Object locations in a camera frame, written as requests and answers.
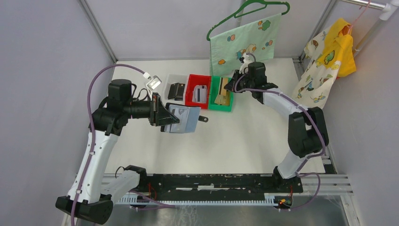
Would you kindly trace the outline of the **gold credit card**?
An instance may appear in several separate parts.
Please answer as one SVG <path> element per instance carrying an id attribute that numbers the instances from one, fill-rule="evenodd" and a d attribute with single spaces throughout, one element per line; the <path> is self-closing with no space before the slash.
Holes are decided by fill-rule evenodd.
<path id="1" fill-rule="evenodd" d="M 225 89 L 225 86 L 228 84 L 228 82 L 229 82 L 228 77 L 220 78 L 218 95 L 223 96 L 223 97 L 227 96 L 227 90 Z"/>

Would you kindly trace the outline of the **black leather card holder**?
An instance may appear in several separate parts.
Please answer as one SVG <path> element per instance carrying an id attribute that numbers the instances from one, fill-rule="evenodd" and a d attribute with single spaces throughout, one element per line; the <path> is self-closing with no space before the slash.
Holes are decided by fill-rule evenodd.
<path id="1" fill-rule="evenodd" d="M 179 122 L 161 126 L 161 132 L 173 134 L 193 133 L 198 122 L 209 122 L 208 117 L 200 115 L 200 107 L 167 103 L 166 109 L 178 118 Z"/>

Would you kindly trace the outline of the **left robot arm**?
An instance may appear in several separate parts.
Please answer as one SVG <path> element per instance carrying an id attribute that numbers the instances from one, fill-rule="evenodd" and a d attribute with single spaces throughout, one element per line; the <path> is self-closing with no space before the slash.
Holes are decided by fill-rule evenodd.
<path id="1" fill-rule="evenodd" d="M 148 119 L 150 125 L 162 127 L 180 121 L 166 109 L 158 93 L 150 100 L 135 101 L 132 87 L 129 80 L 112 80 L 108 96 L 95 111 L 88 110 L 88 144 L 80 169 L 68 194 L 56 200 L 56 208 L 71 219 L 103 225 L 120 198 L 132 189 L 142 192 L 147 188 L 146 169 L 132 165 L 109 184 L 102 184 L 109 157 L 128 120 Z"/>

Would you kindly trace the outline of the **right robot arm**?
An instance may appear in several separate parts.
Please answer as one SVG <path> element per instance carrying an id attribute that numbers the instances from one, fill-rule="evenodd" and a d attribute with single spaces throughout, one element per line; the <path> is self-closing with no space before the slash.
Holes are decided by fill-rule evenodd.
<path id="1" fill-rule="evenodd" d="M 268 82 L 265 71 L 264 63 L 246 64 L 242 70 L 235 70 L 224 88 L 233 93 L 249 91 L 261 104 L 287 118 L 289 150 L 271 180 L 275 191 L 284 192 L 291 185 L 290 179 L 299 176 L 309 159 L 325 154 L 329 137 L 322 109 L 297 103 L 277 85 Z"/>

